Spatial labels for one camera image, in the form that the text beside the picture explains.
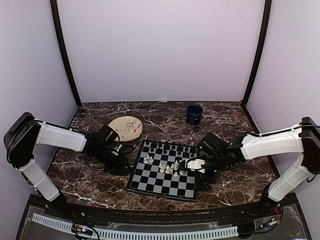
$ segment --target decorative plate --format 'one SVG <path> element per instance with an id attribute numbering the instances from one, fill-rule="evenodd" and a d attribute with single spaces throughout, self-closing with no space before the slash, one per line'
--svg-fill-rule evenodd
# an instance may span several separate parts
<path id="1" fill-rule="evenodd" d="M 118 117 L 110 122 L 109 127 L 119 134 L 120 142 L 133 141 L 142 134 L 142 122 L 134 116 Z"/>

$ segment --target black and white checkered board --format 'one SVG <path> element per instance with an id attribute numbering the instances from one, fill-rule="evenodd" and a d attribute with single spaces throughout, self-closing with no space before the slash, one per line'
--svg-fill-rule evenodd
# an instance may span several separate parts
<path id="1" fill-rule="evenodd" d="M 144 163 L 149 154 L 153 163 Z M 143 141 L 136 159 L 127 190 L 153 196 L 162 196 L 179 201 L 196 201 L 196 173 L 185 171 L 184 175 L 161 173 L 159 164 L 170 165 L 175 161 L 194 158 L 197 148 L 186 145 L 165 144 L 163 142 Z"/>

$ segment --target robotic arm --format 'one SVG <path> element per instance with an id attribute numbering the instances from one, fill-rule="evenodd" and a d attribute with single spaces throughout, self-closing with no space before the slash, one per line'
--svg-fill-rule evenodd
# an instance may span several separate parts
<path id="1" fill-rule="evenodd" d="M 229 143 L 208 133 L 198 147 L 206 156 L 186 161 L 185 168 L 199 171 L 202 179 L 209 182 L 215 172 L 238 162 L 261 156 L 300 153 L 295 163 L 264 189 L 260 200 L 264 209 L 272 208 L 307 178 L 320 173 L 320 131 L 310 117 L 280 131 L 237 136 Z"/>
<path id="2" fill-rule="evenodd" d="M 127 175 L 127 158 L 116 152 L 111 144 L 119 137 L 107 125 L 98 132 L 83 133 L 35 119 L 25 112 L 4 136 L 7 161 L 48 201 L 61 215 L 67 215 L 66 198 L 36 162 L 35 145 L 44 144 L 66 148 L 97 158 L 114 175 Z"/>

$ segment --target dark blue cup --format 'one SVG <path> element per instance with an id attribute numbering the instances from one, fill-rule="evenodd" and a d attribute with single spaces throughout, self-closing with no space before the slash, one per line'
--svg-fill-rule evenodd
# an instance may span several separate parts
<path id="1" fill-rule="evenodd" d="M 190 125 L 198 125 L 201 121 L 203 111 L 199 105 L 188 106 L 186 109 L 186 122 Z"/>

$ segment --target marble table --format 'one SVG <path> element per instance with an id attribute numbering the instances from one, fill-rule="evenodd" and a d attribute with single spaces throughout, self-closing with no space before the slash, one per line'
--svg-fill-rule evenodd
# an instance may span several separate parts
<path id="1" fill-rule="evenodd" d="M 132 141 L 135 150 L 128 156 L 133 165 L 143 139 L 197 145 L 212 132 L 229 141 L 243 132 L 253 131 L 242 108 L 236 102 L 197 102 L 203 107 L 200 125 L 186 124 L 186 109 L 194 102 L 114 102 L 85 103 L 76 113 L 70 127 L 96 132 L 121 116 L 134 116 L 143 124 L 140 138 Z M 197 192 L 196 202 L 184 202 L 164 197 L 147 196 L 126 191 L 129 176 L 105 173 L 97 160 L 87 167 L 90 157 L 66 149 L 58 149 L 49 177 L 70 203 L 122 210 L 182 211 L 204 210 L 256 202 L 264 187 L 276 179 L 266 157 L 234 166 L 217 175 L 215 184 L 204 184 Z"/>

